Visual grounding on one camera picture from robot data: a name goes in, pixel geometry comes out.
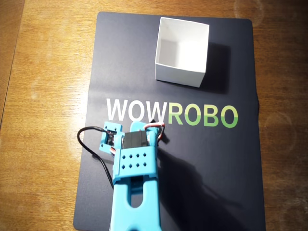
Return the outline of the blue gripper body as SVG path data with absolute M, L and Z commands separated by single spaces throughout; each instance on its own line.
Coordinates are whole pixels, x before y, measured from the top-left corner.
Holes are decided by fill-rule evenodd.
M 143 122 L 132 122 L 130 125 L 130 132 L 139 130 L 153 130 L 157 132 L 157 135 L 161 135 L 165 128 L 164 122 L 153 122 L 153 123 L 143 123 Z

